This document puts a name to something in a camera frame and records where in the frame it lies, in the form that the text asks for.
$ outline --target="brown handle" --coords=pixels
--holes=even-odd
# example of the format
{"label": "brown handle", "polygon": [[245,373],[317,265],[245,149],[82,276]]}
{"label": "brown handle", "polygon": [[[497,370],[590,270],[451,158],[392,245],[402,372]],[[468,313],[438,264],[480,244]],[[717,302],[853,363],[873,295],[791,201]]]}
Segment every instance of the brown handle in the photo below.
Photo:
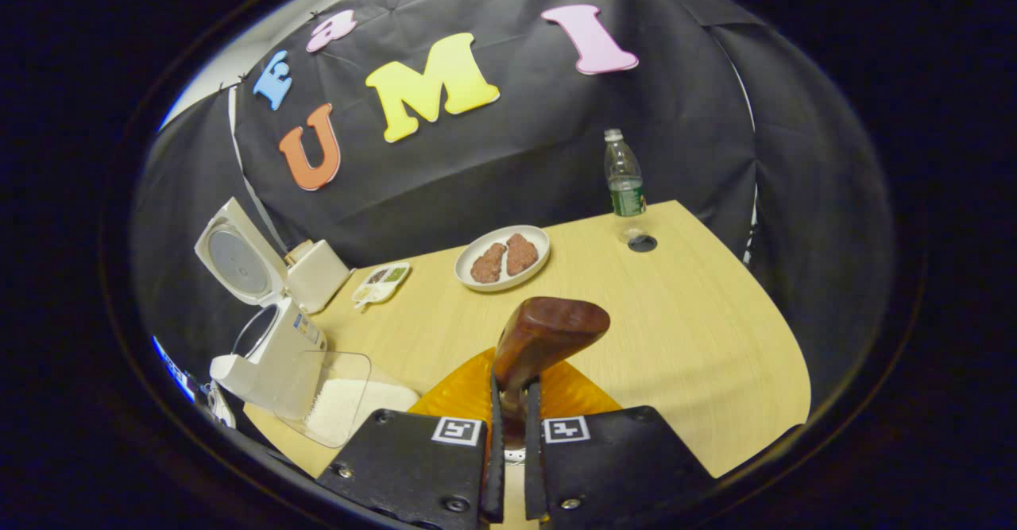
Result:
{"label": "brown handle", "polygon": [[505,446],[523,446],[526,405],[522,389],[544,369],[593,345],[610,328],[600,306],[580,299],[530,298],[505,323],[494,352],[494,379],[504,392]]}

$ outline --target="black cloth backdrop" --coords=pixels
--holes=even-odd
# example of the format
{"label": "black cloth backdrop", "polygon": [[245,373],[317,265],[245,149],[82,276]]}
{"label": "black cloth backdrop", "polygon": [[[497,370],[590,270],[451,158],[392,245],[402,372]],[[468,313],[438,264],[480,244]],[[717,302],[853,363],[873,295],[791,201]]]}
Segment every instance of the black cloth backdrop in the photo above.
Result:
{"label": "black cloth backdrop", "polygon": [[[540,18],[557,5],[599,6],[631,71],[576,71],[574,46]],[[306,53],[313,27],[353,9],[357,26]],[[367,74],[399,60],[422,71],[430,46],[469,31],[489,106],[418,117],[385,142]],[[252,95],[286,49],[282,106]],[[738,68],[752,102],[753,118]],[[229,138],[226,95],[168,124],[138,188],[136,280],[146,322],[198,377],[228,353],[253,310],[223,290],[192,247],[236,196],[267,237]],[[310,165],[321,152],[306,118],[333,104],[342,154],[333,182],[296,185],[279,141],[298,125]],[[759,183],[762,234],[753,274],[801,345],[820,405],[872,343],[892,280],[893,233],[874,150],[828,77],[776,31],[727,0],[341,0],[285,38],[239,85],[244,172],[287,247],[324,239],[352,267],[466,244],[513,223],[562,223],[610,211],[603,130],[621,128],[647,199],[676,199],[741,257]]]}

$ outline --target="plastic bottle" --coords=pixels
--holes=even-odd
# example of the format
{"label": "plastic bottle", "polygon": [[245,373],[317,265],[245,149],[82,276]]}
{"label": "plastic bottle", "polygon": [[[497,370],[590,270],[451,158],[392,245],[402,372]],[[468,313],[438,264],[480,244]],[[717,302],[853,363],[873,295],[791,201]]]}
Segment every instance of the plastic bottle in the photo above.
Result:
{"label": "plastic bottle", "polygon": [[634,238],[646,235],[641,216],[646,212],[646,197],[643,196],[643,172],[633,151],[625,144],[618,129],[604,131],[607,151],[604,154],[604,176],[611,191],[614,207],[616,233],[619,240],[627,243]]}

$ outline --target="letter m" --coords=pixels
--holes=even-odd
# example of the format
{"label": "letter m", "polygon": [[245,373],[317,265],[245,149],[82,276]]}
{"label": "letter m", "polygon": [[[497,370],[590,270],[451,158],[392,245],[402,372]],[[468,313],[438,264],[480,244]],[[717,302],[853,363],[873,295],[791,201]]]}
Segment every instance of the letter m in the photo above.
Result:
{"label": "letter m", "polygon": [[452,114],[466,113],[498,99],[498,89],[484,81],[473,59],[472,42],[472,34],[450,35],[436,41],[427,55],[424,74],[399,62],[385,63],[368,74],[367,86],[376,89],[388,123],[384,130],[386,141],[396,142],[417,132],[419,122],[406,114],[403,104],[431,123],[437,121],[442,85],[448,94],[445,110]]}

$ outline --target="light wood tabletop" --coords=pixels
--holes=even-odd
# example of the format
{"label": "light wood tabletop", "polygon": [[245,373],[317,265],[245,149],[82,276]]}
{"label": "light wood tabletop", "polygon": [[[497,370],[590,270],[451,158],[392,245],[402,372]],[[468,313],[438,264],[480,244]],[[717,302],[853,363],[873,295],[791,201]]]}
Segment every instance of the light wood tabletop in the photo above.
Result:
{"label": "light wood tabletop", "polygon": [[[366,354],[422,394],[494,346],[524,299],[593,302],[610,313],[610,330],[570,363],[622,407],[656,408],[707,471],[721,476],[806,419],[805,362],[763,288],[686,209],[662,201],[641,220],[658,241],[650,252],[634,252],[617,239],[616,216],[595,216],[545,228],[547,263],[518,287],[466,288],[453,272],[466,246],[448,248],[406,258],[412,267],[406,281],[364,312],[354,310],[350,296],[371,270],[357,271],[311,319],[330,349]],[[312,476],[339,452],[262,409],[246,405],[244,412]],[[520,488],[507,492],[510,503],[521,499]]]}

